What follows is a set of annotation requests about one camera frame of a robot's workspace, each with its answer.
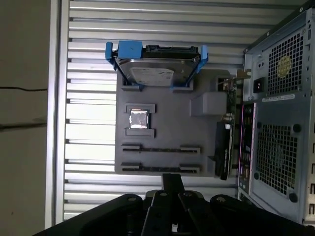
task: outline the metal louver panel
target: metal louver panel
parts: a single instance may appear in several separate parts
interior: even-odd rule
[[[205,68],[234,74],[242,68],[245,46],[295,7],[284,0],[281,3],[289,5],[273,5],[272,0],[60,2],[56,206],[47,227],[48,222],[59,223],[123,193],[144,196],[160,188],[158,176],[114,173],[116,73],[104,60],[107,41],[114,47],[123,39],[161,46],[207,44]],[[235,178],[183,181],[206,199],[219,193],[236,195]]]

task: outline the hard drive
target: hard drive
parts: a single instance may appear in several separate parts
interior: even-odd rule
[[[187,87],[208,61],[207,47],[142,47],[139,41],[120,41],[118,50],[106,44],[106,59],[119,70],[124,85]]]

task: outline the power supply fan grille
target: power supply fan grille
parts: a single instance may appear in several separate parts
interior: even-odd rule
[[[297,138],[290,132],[289,126],[263,125],[258,134],[259,179],[285,195],[295,187]]]
[[[290,92],[302,84],[303,36],[298,33],[269,54],[268,94]]]

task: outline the white label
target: white label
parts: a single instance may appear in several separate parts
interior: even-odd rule
[[[263,98],[262,102],[275,102],[275,101],[284,101],[284,100],[291,100],[294,99],[295,95],[290,94],[290,95],[283,95],[283,96],[277,96],[277,97],[267,97]]]
[[[166,87],[171,86],[174,75],[174,71],[166,68],[133,67],[131,73],[138,84]]]

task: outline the gray plastic block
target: gray plastic block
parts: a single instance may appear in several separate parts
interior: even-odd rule
[[[126,128],[126,136],[144,136],[146,138],[154,138],[154,129],[129,129]]]
[[[190,102],[190,115],[223,116],[226,114],[227,96],[225,92],[205,92]]]

